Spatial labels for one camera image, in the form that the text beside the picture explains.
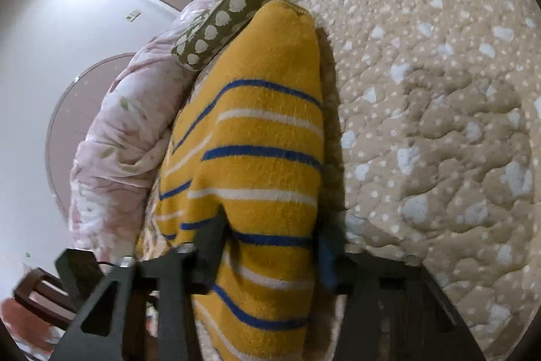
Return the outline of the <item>white wall switch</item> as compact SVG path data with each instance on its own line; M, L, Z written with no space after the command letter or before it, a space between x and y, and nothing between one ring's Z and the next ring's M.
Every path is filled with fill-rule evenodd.
M135 21L139 16L140 16L141 12L138 11L138 10L134 10L132 12L130 12L127 16L126 16L126 20L128 22L133 22Z

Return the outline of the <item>pink round headboard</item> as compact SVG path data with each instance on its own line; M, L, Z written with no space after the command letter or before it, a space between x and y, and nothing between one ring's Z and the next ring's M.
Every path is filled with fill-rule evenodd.
M118 54L84 70L53 110L46 137L45 166L51 196L64 218L70 207L70 172L76 149L84 141L103 97L132 58L131 53Z

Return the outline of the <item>colourful geometric patterned blanket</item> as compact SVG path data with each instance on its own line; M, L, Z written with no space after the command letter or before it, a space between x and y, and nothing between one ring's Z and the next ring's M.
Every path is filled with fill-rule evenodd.
M167 239L161 234L154 219L159 201L159 179L156 179L148 195L142 228L138 235L135 257L138 261L146 261L163 256L169 249Z

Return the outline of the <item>mustard striped knit sweater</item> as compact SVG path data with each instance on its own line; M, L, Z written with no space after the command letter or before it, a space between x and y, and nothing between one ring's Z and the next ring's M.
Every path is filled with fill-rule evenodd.
M324 162L320 51L296 4L260 8L178 115L154 219L170 247L224 212L232 230L197 319L224 360L298 360L313 299Z

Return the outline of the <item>dark wooden chair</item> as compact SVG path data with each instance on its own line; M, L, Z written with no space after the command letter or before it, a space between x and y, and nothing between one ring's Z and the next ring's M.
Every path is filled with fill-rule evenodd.
M41 320L66 331L77 312L61 281L42 268L33 268L13 290L15 301Z

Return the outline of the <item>beige white-dotted bedspread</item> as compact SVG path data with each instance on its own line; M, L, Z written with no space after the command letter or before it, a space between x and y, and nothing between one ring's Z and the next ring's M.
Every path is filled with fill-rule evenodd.
M327 207L417 257L488 360L540 315L536 0L292 0L322 28Z

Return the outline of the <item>pink floral duvet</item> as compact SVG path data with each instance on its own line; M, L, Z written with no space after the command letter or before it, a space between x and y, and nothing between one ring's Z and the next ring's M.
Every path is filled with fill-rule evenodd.
M135 250L148 193L170 140L170 124L196 72L171 51L181 34L219 0L194 0L117 75L70 175L69 229L77 249L114 262Z

